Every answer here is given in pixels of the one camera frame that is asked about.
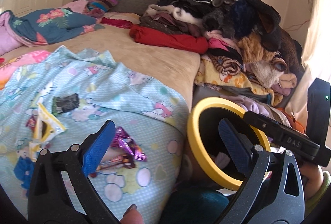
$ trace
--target sleeve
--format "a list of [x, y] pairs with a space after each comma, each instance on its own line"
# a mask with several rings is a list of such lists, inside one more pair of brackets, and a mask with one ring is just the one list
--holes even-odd
[[323, 197], [324, 193], [326, 192], [327, 188], [330, 185], [331, 177], [330, 177], [329, 172], [324, 171], [323, 176], [324, 176], [324, 181], [323, 181], [321, 188], [318, 190], [318, 192], [312, 198], [310, 198], [308, 201], [306, 201], [305, 217], [307, 217], [307, 215], [309, 215], [312, 212], [312, 210], [318, 204], [318, 202]]

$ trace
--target curtain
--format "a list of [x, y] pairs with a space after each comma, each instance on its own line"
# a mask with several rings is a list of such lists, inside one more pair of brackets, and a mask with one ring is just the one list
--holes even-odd
[[305, 73], [287, 104], [304, 127], [307, 125], [307, 91], [315, 78], [331, 82], [331, 0], [314, 0], [307, 39], [302, 52]]

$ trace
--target purple candy wrapper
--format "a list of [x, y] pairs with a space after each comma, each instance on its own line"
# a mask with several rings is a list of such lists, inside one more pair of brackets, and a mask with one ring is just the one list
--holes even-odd
[[116, 128], [115, 137], [110, 144], [113, 148], [122, 148], [138, 161], [147, 161], [147, 156], [141, 150], [140, 146], [129, 136], [129, 134], [122, 128]]

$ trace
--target yellow blanket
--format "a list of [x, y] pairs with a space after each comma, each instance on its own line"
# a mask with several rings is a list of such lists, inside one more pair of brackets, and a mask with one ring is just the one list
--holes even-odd
[[240, 72], [236, 76], [220, 74], [207, 55], [201, 56], [200, 68], [195, 77], [194, 83], [201, 86], [212, 84], [214, 85], [213, 88], [217, 90], [221, 88], [220, 86], [231, 86], [237, 88], [250, 88], [252, 93], [256, 95], [270, 94], [271, 105], [273, 107], [277, 106], [283, 100], [283, 96], [274, 93], [272, 89], [266, 89], [259, 84], [249, 81], [243, 72]]

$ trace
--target light blue blanket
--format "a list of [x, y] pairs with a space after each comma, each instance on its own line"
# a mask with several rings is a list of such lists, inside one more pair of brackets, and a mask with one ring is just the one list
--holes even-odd
[[[32, 131], [26, 127], [37, 103], [51, 111], [54, 96], [77, 93], [80, 106], [57, 118], [67, 130], [51, 141], [50, 151], [80, 144], [107, 119], [122, 126], [141, 146], [148, 162], [136, 161], [133, 169], [102, 170], [91, 182], [117, 218], [133, 203], [145, 224], [157, 223], [176, 177], [182, 156], [188, 108], [183, 97], [160, 81], [116, 63], [111, 54], [88, 49], [74, 54], [62, 46], [40, 64], [17, 70], [0, 91], [0, 183], [19, 211], [26, 216], [23, 173], [13, 172], [27, 160]], [[64, 174], [77, 210], [82, 208]]]

